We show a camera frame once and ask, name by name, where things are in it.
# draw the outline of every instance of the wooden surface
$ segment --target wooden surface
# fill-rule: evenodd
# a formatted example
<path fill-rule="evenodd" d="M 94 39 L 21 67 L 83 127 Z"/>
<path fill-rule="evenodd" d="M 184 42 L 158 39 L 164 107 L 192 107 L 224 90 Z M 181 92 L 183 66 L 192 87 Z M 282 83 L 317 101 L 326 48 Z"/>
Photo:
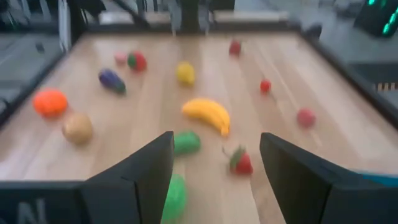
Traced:
<path fill-rule="evenodd" d="M 241 34 L 240 59 L 228 55 L 232 36 L 86 36 L 42 88 L 68 97 L 72 111 L 87 113 L 95 127 L 92 142 L 75 148 L 64 140 L 62 119 L 45 121 L 30 100 L 0 134 L 0 179 L 86 179 L 119 162 L 167 130 L 192 129 L 202 140 L 197 154 L 175 160 L 185 177 L 188 205 L 179 223 L 283 223 L 259 155 L 262 132 L 274 133 L 350 169 L 394 173 L 398 138 L 392 128 L 317 53 L 295 34 Z M 113 53 L 140 50 L 148 70 L 140 75 L 114 65 Z M 194 88 L 181 87 L 175 67 L 188 60 L 196 68 Z M 98 72 L 115 69 L 127 96 L 104 90 Z M 272 82 L 272 94 L 259 92 Z M 207 97 L 224 105 L 231 117 L 228 138 L 207 124 L 182 116 L 183 103 Z M 297 126 L 301 107 L 311 108 L 317 124 Z M 255 168 L 253 177 L 228 174 L 224 146 L 244 144 Z"/>

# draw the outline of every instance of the strawberry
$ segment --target strawberry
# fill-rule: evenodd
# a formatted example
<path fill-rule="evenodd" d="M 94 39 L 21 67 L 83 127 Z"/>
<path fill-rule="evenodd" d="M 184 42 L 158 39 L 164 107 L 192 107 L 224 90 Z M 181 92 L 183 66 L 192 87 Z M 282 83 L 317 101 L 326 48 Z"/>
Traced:
<path fill-rule="evenodd" d="M 229 54 L 238 56 L 241 54 L 241 43 L 237 40 L 232 40 L 231 45 L 229 46 Z"/>
<path fill-rule="evenodd" d="M 252 174 L 253 166 L 251 165 L 249 154 L 245 148 L 239 146 L 229 161 L 229 168 L 235 174 Z"/>

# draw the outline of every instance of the red strawberry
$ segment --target red strawberry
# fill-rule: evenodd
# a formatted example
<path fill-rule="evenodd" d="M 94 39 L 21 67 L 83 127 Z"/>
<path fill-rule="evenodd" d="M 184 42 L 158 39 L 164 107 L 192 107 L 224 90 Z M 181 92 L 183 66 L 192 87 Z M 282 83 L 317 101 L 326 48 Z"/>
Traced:
<path fill-rule="evenodd" d="M 239 146 L 229 161 L 229 168 L 235 174 L 252 174 L 253 166 L 251 165 L 249 154 L 245 148 Z"/>

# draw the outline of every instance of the orange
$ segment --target orange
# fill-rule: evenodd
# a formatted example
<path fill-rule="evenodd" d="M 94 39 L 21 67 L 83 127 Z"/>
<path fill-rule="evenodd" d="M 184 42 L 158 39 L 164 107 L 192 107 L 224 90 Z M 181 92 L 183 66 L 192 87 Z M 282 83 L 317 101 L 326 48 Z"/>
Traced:
<path fill-rule="evenodd" d="M 42 90 L 33 97 L 33 107 L 36 112 L 46 118 L 60 116 L 68 107 L 68 100 L 58 90 Z"/>

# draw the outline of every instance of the yellow lemon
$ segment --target yellow lemon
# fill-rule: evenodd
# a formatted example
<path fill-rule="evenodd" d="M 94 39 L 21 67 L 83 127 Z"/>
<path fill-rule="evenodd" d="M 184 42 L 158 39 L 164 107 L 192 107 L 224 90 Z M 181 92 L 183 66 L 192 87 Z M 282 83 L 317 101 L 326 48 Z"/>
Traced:
<path fill-rule="evenodd" d="M 188 85 L 192 85 L 195 82 L 195 69 L 188 62 L 181 62 L 177 66 L 177 79 Z"/>

